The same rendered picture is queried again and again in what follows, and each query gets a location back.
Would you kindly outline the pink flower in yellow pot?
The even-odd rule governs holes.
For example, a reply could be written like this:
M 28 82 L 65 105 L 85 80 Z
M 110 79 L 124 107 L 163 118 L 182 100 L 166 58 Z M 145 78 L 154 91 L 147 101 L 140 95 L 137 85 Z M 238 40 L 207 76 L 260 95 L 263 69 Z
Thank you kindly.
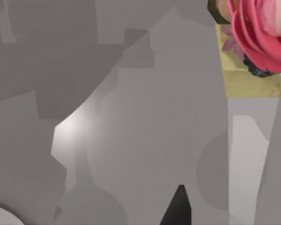
M 281 96 L 281 0 L 208 0 L 229 98 Z

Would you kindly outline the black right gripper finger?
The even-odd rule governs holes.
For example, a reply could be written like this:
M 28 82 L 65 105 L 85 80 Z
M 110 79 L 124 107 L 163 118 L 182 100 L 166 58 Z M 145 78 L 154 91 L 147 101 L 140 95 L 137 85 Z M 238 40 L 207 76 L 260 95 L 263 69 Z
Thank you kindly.
M 179 185 L 159 225 L 192 225 L 192 209 L 184 185 Z

